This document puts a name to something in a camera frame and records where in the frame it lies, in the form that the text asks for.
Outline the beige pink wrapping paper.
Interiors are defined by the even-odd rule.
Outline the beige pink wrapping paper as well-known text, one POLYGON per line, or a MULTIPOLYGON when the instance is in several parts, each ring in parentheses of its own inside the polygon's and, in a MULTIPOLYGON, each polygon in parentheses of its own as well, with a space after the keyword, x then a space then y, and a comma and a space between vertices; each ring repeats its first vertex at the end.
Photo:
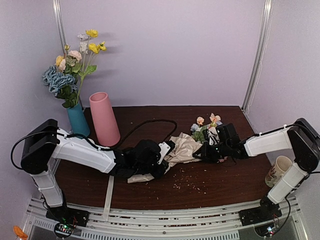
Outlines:
POLYGON ((173 151, 164 157, 164 161, 168 163, 168 169, 165 174, 177 164, 187 164, 199 162, 199 159, 193 157, 193 153, 202 147, 200 142, 196 142, 190 135, 181 132, 179 136, 172 136, 171 141, 175 143, 173 151))

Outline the white ribbon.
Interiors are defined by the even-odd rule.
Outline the white ribbon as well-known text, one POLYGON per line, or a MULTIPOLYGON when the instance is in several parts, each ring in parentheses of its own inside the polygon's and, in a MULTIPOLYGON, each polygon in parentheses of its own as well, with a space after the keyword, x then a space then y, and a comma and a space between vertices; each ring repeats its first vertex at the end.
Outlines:
POLYGON ((106 190, 106 196, 105 196, 105 203, 104 203, 104 208, 103 208, 103 214, 102 214, 102 217, 104 218, 104 220, 106 222, 109 221, 112 196, 113 196, 113 189, 114 189, 114 180, 115 180, 115 178, 113 176, 109 176, 107 190, 106 190))

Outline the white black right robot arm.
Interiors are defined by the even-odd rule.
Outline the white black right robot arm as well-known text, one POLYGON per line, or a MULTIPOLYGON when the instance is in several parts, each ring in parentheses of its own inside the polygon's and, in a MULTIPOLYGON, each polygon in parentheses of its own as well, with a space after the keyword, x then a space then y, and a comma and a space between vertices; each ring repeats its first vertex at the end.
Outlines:
POLYGON ((225 157, 249 159, 259 155, 280 157, 289 154, 290 167, 260 200, 256 210, 259 220, 268 220, 279 204, 317 169, 320 162, 320 135, 303 117, 294 123, 241 140, 232 123, 216 128, 217 136, 204 131, 205 141, 193 153, 204 162, 217 163, 225 157))

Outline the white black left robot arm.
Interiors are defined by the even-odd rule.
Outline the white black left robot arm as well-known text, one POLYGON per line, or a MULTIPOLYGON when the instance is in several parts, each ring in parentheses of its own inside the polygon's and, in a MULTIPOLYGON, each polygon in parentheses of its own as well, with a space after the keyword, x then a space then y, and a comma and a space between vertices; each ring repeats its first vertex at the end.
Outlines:
POLYGON ((49 160, 67 160, 114 177, 151 175, 158 179, 169 168, 165 156, 175 148, 171 140, 156 143, 150 139, 140 140, 135 147, 125 150, 101 146, 83 134, 67 133, 58 127, 55 119, 42 123, 25 136, 23 142, 20 167, 35 181, 48 212, 61 222, 69 221, 72 211, 49 169, 49 160))

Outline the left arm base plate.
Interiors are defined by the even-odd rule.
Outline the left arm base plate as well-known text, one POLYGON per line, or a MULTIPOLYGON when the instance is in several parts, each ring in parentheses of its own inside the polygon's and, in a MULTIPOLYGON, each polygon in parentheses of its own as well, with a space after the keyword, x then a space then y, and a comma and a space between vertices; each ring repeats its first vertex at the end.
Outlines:
POLYGON ((75 208, 49 208, 45 217, 72 226, 86 227, 90 213, 75 208))

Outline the flower bunch pink blue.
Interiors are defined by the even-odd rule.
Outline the flower bunch pink blue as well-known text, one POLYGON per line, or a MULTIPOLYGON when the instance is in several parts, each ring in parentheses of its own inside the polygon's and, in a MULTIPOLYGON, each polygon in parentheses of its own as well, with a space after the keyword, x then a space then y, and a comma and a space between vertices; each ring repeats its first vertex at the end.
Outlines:
POLYGON ((202 116, 199 116, 196 119, 196 123, 191 125, 190 131, 192 133, 192 138, 196 142, 203 143, 209 141, 209 137, 213 139, 214 143, 219 142, 220 139, 216 127, 222 125, 221 117, 211 113, 209 119, 210 123, 205 124, 205 119, 202 116))

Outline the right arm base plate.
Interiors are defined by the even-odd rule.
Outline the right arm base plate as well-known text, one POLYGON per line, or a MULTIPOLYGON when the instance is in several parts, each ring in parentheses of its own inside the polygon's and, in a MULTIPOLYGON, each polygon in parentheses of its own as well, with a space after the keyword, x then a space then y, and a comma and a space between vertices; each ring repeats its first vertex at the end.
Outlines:
POLYGON ((259 206, 239 211, 239 218, 242 226, 271 221, 274 217, 281 217, 282 215, 282 211, 279 207, 276 207, 273 210, 266 210, 262 206, 259 206))

